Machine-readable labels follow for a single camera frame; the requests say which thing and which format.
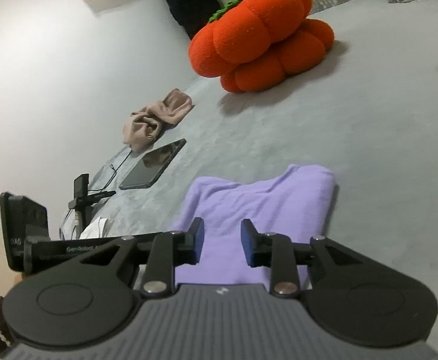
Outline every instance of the white wall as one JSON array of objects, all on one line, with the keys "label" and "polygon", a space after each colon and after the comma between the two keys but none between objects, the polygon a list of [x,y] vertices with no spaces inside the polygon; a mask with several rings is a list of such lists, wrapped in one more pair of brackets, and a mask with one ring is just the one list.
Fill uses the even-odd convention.
[{"label": "white wall", "polygon": [[196,77],[188,43],[165,0],[0,0],[0,193],[45,205],[57,236],[128,114]]}]

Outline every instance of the folded purple garment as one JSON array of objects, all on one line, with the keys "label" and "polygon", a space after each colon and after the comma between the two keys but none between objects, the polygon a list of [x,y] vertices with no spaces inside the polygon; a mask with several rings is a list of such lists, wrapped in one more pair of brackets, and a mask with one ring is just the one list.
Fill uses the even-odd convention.
[{"label": "folded purple garment", "polygon": [[[280,177],[242,185],[213,177],[196,179],[173,230],[204,219],[205,238],[197,265],[176,268],[176,283],[249,284],[269,288],[270,269],[250,268],[240,241],[240,223],[249,218],[259,233],[275,232],[293,242],[309,242],[322,232],[331,204],[334,177],[318,165],[289,165]],[[301,282],[307,277],[299,268]]]}]

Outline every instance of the bed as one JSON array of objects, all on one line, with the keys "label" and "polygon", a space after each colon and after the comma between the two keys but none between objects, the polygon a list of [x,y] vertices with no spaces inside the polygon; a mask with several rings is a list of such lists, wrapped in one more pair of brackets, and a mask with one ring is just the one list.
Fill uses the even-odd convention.
[{"label": "bed", "polygon": [[[438,0],[354,0],[313,17],[336,33],[325,61],[257,94],[227,94],[218,79],[181,88],[195,107],[155,147],[187,144],[147,190],[118,189],[141,156],[131,155],[95,215],[113,220],[109,236],[166,231],[198,176],[251,183],[320,164],[339,185],[328,235],[438,298]],[[105,185],[109,164],[128,152],[91,186]],[[438,350],[438,319],[429,342]]]}]

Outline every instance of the gray bed surface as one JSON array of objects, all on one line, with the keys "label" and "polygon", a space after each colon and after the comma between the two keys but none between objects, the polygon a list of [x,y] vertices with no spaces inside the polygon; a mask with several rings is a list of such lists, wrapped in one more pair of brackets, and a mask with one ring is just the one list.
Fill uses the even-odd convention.
[{"label": "gray bed surface", "polygon": [[[336,33],[325,61],[262,93],[227,94],[203,78],[181,88],[196,107],[155,147],[187,144],[152,188],[120,191],[131,156],[96,213],[113,218],[110,236],[165,231],[198,176],[251,183],[320,164],[340,186],[329,236],[438,298],[438,0],[354,0],[313,16]],[[111,175],[106,164],[93,187]],[[438,319],[429,343],[438,350]]]}]

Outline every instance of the black tablet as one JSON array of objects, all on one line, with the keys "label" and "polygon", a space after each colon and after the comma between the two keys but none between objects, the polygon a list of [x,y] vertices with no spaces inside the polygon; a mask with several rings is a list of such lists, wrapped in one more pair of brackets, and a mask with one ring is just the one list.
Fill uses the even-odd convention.
[{"label": "black tablet", "polygon": [[172,159],[185,144],[185,139],[179,139],[169,145],[150,151],[144,155],[129,172],[121,185],[119,185],[119,188],[121,190],[149,188],[157,181],[165,168],[167,168]]}]

